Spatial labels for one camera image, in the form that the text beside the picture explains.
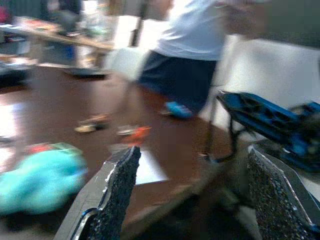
turquoise fabric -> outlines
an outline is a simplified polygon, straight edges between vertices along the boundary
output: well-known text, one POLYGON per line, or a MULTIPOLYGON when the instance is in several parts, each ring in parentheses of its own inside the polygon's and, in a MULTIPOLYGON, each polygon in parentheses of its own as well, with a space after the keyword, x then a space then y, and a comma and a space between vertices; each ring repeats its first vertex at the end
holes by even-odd
POLYGON ((61 150, 26 157, 0 177, 0 214, 43 214, 62 207, 85 183, 86 162, 61 150))

dark blue shorts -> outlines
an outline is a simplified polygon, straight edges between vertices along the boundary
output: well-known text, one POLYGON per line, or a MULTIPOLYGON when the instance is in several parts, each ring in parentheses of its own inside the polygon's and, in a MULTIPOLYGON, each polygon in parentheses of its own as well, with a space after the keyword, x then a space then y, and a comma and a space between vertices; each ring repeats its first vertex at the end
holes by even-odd
POLYGON ((206 104, 216 63, 169 57, 151 51, 138 82, 196 114, 206 104))

desk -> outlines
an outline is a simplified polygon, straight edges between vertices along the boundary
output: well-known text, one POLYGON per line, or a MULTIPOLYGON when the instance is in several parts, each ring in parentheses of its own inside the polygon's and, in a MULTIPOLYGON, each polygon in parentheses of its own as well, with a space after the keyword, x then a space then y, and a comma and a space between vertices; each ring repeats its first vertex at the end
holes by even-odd
MULTIPOLYGON (((4 131, 16 138, 21 152, 25 145, 42 142, 66 142, 83 151, 89 180, 110 157, 108 145, 121 141, 117 127, 127 124, 151 126, 144 145, 152 152, 169 181, 134 187, 123 223, 122 239, 143 231, 183 199, 190 196, 208 169, 197 159, 205 142, 207 123, 200 118, 179 120, 158 113, 166 99, 117 74, 108 79, 77 79, 57 68, 36 67, 27 87, 0 91, 0 105, 5 114, 0 135, 4 131), (79 134, 74 127, 90 114, 110 113, 109 128, 79 134)), ((215 155, 228 153, 227 133, 215 129, 215 155)), ((1 170, 13 167, 15 160, 2 161, 1 170)), ((0 221, 2 240, 51 240, 68 211, 65 208, 41 216, 14 218, 14 226, 24 220, 18 231, 9 231, 7 217, 0 221)))

